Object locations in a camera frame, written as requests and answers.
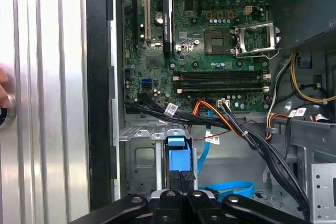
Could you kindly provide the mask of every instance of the chip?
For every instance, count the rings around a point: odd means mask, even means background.
[[[184,0],[184,10],[194,10],[194,0]]]
[[[160,56],[148,55],[146,61],[147,68],[154,69],[160,67]]]
[[[229,54],[232,47],[232,37],[227,31],[207,30],[205,37],[205,54]]]
[[[235,17],[235,13],[233,11],[229,11],[229,12],[227,12],[227,17],[228,18],[234,18]]]
[[[212,18],[212,14],[211,12],[207,12],[206,13],[206,19],[211,19]]]
[[[223,12],[217,12],[217,18],[222,19],[223,18]]]

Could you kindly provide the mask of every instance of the black ram slot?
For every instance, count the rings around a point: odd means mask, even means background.
[[[137,50],[139,45],[138,0],[132,0],[132,17],[133,48]]]
[[[263,71],[180,72],[181,81],[259,80]]]
[[[182,84],[182,93],[217,92],[217,91],[262,91],[261,83],[216,83],[216,84]]]

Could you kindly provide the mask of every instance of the motherboard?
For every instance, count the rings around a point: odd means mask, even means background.
[[[234,55],[234,31],[268,21],[266,0],[123,0],[123,11],[126,100],[141,105],[147,92],[187,111],[197,100],[267,111],[267,58]],[[244,36],[247,51],[269,43],[265,27]]]

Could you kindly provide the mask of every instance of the cable bundle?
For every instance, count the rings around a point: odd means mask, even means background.
[[[303,189],[300,187],[295,175],[290,170],[284,158],[272,145],[270,145],[265,140],[264,137],[262,137],[253,129],[245,125],[240,125],[228,107],[223,106],[224,112],[227,116],[226,118],[217,108],[211,104],[205,101],[197,101],[193,114],[178,109],[174,116],[170,117],[163,114],[165,109],[154,102],[148,94],[144,93],[142,95],[142,101],[148,106],[148,108],[150,108],[150,110],[146,109],[145,107],[140,107],[130,103],[126,104],[126,107],[129,110],[146,113],[167,122],[187,124],[189,126],[212,125],[235,132],[238,136],[246,140],[252,150],[258,151],[258,153],[267,163],[273,177],[295,199],[300,207],[300,210],[303,212],[304,218],[309,220],[310,216],[308,198],[305,195]],[[197,114],[201,105],[211,109],[219,118],[208,118],[195,115]]]

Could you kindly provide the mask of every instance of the ram slot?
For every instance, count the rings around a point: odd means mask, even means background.
[[[173,77],[177,93],[265,91],[264,71],[180,72]]]
[[[151,39],[151,0],[144,0],[145,7],[145,39]]]

